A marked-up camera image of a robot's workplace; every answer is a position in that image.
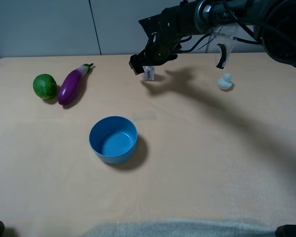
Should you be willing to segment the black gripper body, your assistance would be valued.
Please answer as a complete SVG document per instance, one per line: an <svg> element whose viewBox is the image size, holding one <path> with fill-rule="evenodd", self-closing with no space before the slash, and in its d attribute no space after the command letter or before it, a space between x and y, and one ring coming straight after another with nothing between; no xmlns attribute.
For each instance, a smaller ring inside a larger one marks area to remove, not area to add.
<svg viewBox="0 0 296 237"><path fill-rule="evenodd" d="M139 20L148 37L144 51L150 62L156 53L177 54L176 47L182 38L199 34L194 20L195 9L195 6L174 6Z"/></svg>

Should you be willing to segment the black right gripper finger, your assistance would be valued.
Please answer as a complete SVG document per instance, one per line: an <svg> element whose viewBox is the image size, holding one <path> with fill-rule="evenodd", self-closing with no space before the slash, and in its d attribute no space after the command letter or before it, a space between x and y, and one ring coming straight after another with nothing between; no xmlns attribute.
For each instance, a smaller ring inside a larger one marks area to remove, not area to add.
<svg viewBox="0 0 296 237"><path fill-rule="evenodd" d="M161 66L169 61L173 61L173 60L177 59L177 57L178 57L177 54L156 53L153 56L152 65L153 66Z"/></svg>

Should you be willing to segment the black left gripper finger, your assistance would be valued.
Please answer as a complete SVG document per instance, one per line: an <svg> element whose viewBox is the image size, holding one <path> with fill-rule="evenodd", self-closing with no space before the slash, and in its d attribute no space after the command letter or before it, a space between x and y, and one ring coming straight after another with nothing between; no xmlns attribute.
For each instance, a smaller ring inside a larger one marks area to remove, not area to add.
<svg viewBox="0 0 296 237"><path fill-rule="evenodd" d="M152 66L152 63L147 59L143 50L139 54L134 54L130 57L129 66L135 75L139 75L144 73L144 67Z"/></svg>

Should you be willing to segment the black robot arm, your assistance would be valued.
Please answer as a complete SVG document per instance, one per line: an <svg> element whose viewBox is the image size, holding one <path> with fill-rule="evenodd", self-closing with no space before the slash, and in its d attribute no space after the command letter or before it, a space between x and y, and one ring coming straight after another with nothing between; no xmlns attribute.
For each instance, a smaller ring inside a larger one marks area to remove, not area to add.
<svg viewBox="0 0 296 237"><path fill-rule="evenodd" d="M215 28L231 24L238 24L273 60L296 68L296 0L184 0L140 24L148 41L130 57L137 75L146 66L175 60L192 36L205 39Z"/></svg>

